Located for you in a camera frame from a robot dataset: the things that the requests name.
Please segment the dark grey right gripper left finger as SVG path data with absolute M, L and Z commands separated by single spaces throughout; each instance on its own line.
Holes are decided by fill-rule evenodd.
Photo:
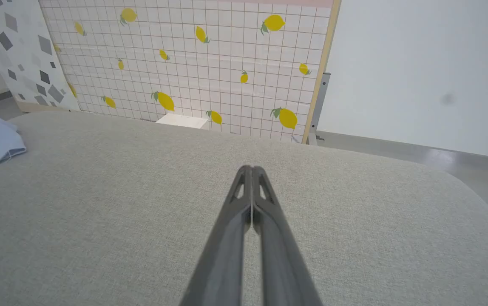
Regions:
M 236 173 L 182 295 L 181 306 L 240 306 L 244 235 L 250 226 L 252 166 Z

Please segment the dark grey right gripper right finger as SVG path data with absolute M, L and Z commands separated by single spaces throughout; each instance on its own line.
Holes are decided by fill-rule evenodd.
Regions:
M 252 185 L 264 306 L 323 305 L 265 169 L 252 168 Z

